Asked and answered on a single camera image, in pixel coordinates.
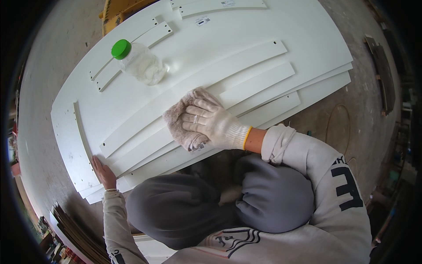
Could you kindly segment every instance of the workshop floor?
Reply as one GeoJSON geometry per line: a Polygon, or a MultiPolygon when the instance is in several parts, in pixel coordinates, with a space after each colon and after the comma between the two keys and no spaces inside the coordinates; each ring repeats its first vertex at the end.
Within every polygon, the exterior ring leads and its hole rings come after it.
{"type": "MultiPolygon", "coordinates": [[[[290,122],[302,133],[311,131],[313,137],[344,153],[366,201],[379,177],[381,161],[399,118],[399,78],[382,30],[361,0],[319,1],[352,53],[352,82],[284,123],[290,122]],[[365,33],[384,46],[390,63],[396,103],[387,117],[381,115],[374,63],[362,42],[365,33]]],[[[101,39],[98,14],[103,7],[104,0],[62,0],[48,16],[25,69],[18,137],[22,181],[37,214],[49,219],[49,210],[58,202],[99,240],[103,236],[103,205],[89,205],[73,187],[57,147],[50,111],[76,64],[101,39]]]]}

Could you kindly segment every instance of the sleeve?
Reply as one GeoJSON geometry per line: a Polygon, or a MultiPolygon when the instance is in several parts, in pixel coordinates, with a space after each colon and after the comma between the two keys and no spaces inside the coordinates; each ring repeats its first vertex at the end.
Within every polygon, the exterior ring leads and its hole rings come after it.
{"type": "Polygon", "coordinates": [[[356,180],[342,154],[326,143],[283,124],[271,127],[262,142],[262,159],[283,163],[306,175],[315,194],[310,224],[369,258],[371,228],[356,180]]]}
{"type": "Polygon", "coordinates": [[[130,233],[125,205],[120,192],[104,193],[104,237],[108,256],[113,264],[147,264],[130,233]]]}

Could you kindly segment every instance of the brown board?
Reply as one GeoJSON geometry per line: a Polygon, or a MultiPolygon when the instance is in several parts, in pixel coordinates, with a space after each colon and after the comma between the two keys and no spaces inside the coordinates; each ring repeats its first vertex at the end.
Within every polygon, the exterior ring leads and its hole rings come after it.
{"type": "Polygon", "coordinates": [[[390,66],[388,64],[387,56],[383,46],[377,45],[375,40],[369,35],[366,35],[365,38],[366,43],[368,44],[369,49],[373,55],[375,67],[380,77],[379,81],[384,108],[383,112],[385,115],[388,115],[394,109],[395,103],[394,83],[390,66]]]}

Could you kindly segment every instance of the clear plastic jar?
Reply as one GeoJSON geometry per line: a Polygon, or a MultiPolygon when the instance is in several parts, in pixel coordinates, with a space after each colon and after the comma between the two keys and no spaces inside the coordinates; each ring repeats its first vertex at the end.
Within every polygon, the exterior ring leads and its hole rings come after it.
{"type": "Polygon", "coordinates": [[[148,86],[154,86],[163,78],[166,68],[162,61],[145,45],[121,39],[111,49],[120,69],[148,86]]]}

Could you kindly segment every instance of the white work glove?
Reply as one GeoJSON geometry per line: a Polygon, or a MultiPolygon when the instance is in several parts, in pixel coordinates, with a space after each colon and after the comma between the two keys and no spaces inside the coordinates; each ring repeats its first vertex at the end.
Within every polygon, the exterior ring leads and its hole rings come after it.
{"type": "Polygon", "coordinates": [[[206,135],[218,149],[245,149],[251,126],[243,125],[221,106],[202,99],[195,99],[194,104],[181,116],[183,129],[206,135]]]}

